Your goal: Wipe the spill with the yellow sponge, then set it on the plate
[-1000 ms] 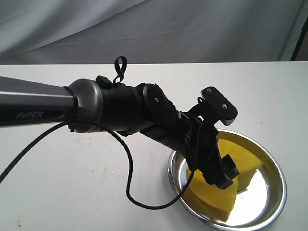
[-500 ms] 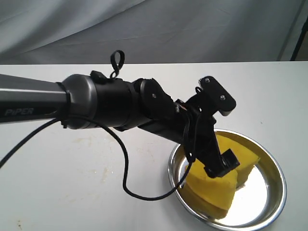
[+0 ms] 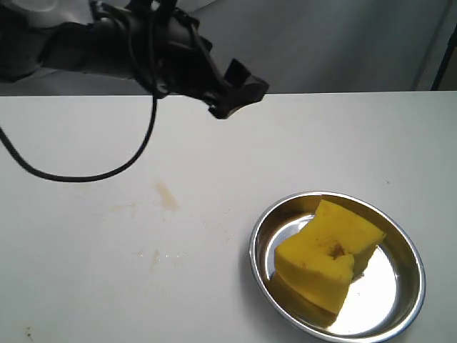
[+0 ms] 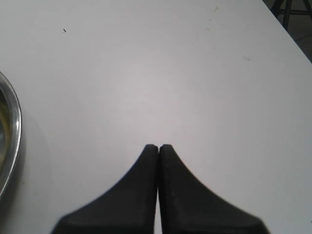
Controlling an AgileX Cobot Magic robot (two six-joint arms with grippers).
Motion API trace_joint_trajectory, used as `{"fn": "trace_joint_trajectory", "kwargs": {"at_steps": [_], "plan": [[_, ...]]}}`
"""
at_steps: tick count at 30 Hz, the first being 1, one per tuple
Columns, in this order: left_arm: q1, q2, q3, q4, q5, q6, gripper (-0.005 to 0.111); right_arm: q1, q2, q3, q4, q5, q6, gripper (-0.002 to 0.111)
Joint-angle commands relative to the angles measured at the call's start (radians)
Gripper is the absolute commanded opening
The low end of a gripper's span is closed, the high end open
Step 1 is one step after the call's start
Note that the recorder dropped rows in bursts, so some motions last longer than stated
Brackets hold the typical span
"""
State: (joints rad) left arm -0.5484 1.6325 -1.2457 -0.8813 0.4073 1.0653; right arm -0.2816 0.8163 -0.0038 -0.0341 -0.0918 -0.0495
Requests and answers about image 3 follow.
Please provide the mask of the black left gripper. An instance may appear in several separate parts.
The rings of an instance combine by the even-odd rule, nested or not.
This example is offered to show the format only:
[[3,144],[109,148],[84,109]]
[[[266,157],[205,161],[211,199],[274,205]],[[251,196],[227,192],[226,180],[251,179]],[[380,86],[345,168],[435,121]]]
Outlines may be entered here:
[[[246,84],[251,72],[232,59],[224,77],[210,56],[212,44],[199,35],[199,20],[176,6],[130,6],[129,78],[159,99],[180,94],[202,100],[217,119],[260,102],[266,83]],[[229,84],[239,89],[230,89]]]

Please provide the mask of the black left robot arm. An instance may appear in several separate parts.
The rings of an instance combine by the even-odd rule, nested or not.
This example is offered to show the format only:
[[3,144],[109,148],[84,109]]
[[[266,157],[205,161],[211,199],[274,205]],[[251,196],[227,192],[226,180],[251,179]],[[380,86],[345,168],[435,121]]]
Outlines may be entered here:
[[219,71],[199,24],[175,1],[3,1],[1,81],[40,69],[133,79],[156,99],[202,101],[217,119],[260,102],[268,84],[237,60]]

